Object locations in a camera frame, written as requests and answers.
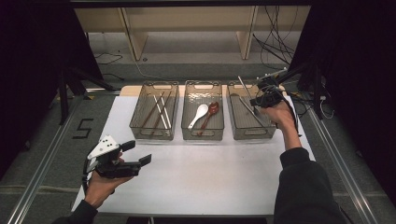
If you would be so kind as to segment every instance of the brown spoon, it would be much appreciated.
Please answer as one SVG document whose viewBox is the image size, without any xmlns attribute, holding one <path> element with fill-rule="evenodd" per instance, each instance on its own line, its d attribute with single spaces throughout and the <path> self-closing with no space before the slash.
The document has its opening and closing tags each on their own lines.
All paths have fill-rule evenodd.
<svg viewBox="0 0 396 224">
<path fill-rule="evenodd" d="M 202 124 L 201 131 L 198 132 L 198 135 L 202 135 L 202 133 L 204 132 L 202 130 L 206 128 L 207 122 L 209 121 L 210 117 L 212 117 L 212 115 L 214 115 L 214 114 L 216 114 L 218 112 L 219 112 L 219 102 L 212 102 L 209 105 L 209 109 L 207 111 L 206 119 L 205 119 L 204 123 Z"/>
</svg>

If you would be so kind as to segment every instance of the black sleeve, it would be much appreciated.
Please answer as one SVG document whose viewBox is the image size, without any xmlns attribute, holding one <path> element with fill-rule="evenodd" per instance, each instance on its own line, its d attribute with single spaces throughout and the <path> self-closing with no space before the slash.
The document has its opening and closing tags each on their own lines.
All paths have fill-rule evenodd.
<svg viewBox="0 0 396 224">
<path fill-rule="evenodd" d="M 90 224 L 98 211 L 90 204 L 81 200 L 78 207 L 70 217 L 59 217 L 52 224 Z"/>
<path fill-rule="evenodd" d="M 332 196 L 329 177 L 302 147 L 280 156 L 283 171 L 274 211 L 275 224 L 346 223 Z"/>
</svg>

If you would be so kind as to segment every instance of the white spoon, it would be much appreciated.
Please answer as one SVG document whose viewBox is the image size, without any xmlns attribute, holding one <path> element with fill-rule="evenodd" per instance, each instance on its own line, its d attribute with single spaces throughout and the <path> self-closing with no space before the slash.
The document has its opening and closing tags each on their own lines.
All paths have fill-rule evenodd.
<svg viewBox="0 0 396 224">
<path fill-rule="evenodd" d="M 195 122 L 203 117 L 206 113 L 209 107 L 207 105 L 200 105 L 198 106 L 197 113 L 195 115 L 195 118 L 192 120 L 191 124 L 189 125 L 189 130 L 191 131 L 192 127 L 194 126 Z"/>
</svg>

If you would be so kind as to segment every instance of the person's left hand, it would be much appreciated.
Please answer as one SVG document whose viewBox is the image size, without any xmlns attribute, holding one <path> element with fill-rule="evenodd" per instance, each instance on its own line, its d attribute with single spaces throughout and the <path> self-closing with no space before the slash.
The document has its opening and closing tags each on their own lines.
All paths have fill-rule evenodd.
<svg viewBox="0 0 396 224">
<path fill-rule="evenodd" d="M 105 199 L 114 192 L 114 190 L 120 185 L 128 180 L 132 179 L 131 177 L 124 178 L 105 178 L 99 176 L 96 171 L 92 171 L 92 176 L 89 182 L 89 186 L 87 189 L 87 193 L 85 195 L 84 201 L 89 203 L 92 207 L 98 208 L 100 207 Z"/>
</svg>

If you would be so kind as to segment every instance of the white tabletop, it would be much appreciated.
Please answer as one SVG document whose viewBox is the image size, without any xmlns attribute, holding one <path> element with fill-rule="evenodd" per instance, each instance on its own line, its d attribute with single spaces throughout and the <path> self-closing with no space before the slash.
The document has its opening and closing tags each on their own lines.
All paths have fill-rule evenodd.
<svg viewBox="0 0 396 224">
<path fill-rule="evenodd" d="M 137 97 L 118 96 L 102 137 L 110 134 L 120 144 L 133 140 L 129 128 Z M 181 132 L 180 97 L 175 138 L 161 143 L 136 141 L 124 152 L 125 161 L 152 154 L 139 176 L 119 186 L 98 209 L 101 213 L 147 217 L 266 216 L 274 213 L 279 156 L 284 152 L 280 130 L 272 139 L 235 141 L 224 98 L 224 134 L 218 142 L 187 142 Z M 314 159 L 300 125 L 303 147 Z M 74 211 L 83 199 L 79 191 Z"/>
</svg>

